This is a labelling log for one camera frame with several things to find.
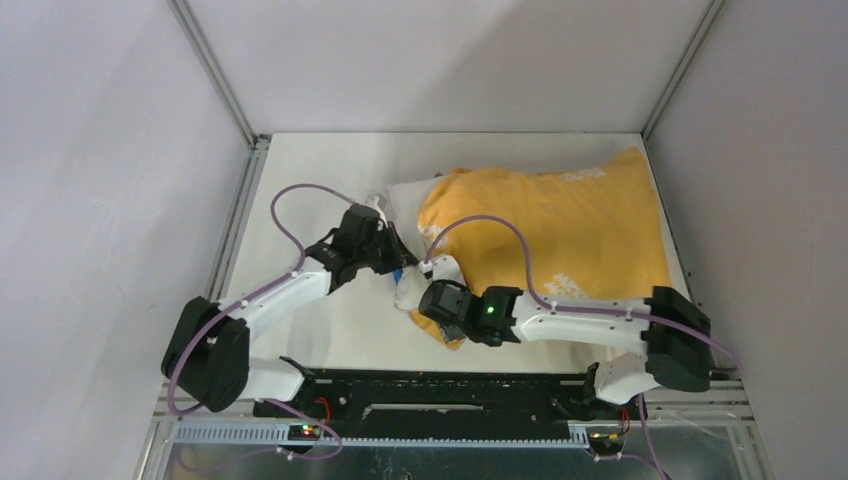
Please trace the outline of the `white pillow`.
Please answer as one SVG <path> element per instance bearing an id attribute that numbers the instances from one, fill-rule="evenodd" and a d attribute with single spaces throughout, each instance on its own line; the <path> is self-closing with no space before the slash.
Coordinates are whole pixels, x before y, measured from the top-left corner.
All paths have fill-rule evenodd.
<path id="1" fill-rule="evenodd" d="M 388 188 L 388 206 L 391 220 L 404 246 L 413 254 L 412 267 L 404 267 L 394 274 L 395 307 L 403 312 L 412 312 L 418 308 L 420 299 L 428 286 L 428 281 L 419 270 L 418 262 L 427 254 L 430 240 L 422 235 L 419 226 L 419 211 L 430 192 L 444 180 L 434 177 L 411 183 L 395 184 Z"/>

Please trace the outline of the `yellow and blue pillowcase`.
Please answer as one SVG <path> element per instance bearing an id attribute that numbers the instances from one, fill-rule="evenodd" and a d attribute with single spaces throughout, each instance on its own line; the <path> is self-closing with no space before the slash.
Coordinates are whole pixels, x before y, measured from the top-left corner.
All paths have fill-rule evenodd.
<path id="1" fill-rule="evenodd" d="M 540 295 L 611 300 L 672 284 L 653 175 L 635 147 L 570 172 L 458 168 L 441 177 L 419 226 L 476 294 L 532 284 Z"/>

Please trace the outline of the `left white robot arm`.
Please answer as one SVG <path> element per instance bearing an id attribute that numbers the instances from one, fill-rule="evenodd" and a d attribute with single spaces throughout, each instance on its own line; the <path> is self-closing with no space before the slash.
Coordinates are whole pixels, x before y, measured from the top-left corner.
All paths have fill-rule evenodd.
<path id="1" fill-rule="evenodd" d="M 273 399 L 290 415 L 304 416 L 316 403 L 316 390 L 306 382 L 309 371 L 291 359 L 258 358 L 253 344 L 295 311 L 354 280 L 360 270 L 385 275 L 416 262 L 381 210 L 355 204 L 282 277 L 240 298 L 188 301 L 161 372 L 172 389 L 211 412 L 238 400 Z"/>

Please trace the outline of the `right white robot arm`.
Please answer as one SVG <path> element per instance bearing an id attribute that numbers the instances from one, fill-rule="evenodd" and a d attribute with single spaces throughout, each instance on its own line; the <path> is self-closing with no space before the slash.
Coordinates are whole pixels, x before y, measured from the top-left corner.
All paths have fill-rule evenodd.
<path id="1" fill-rule="evenodd" d="M 711 321 L 671 287 L 656 286 L 647 298 L 595 301 L 506 286 L 476 295 L 456 281 L 436 280 L 418 310 L 490 347 L 566 341 L 619 349 L 614 359 L 590 368 L 581 392 L 583 408 L 596 418 L 657 387 L 690 393 L 710 387 Z"/>

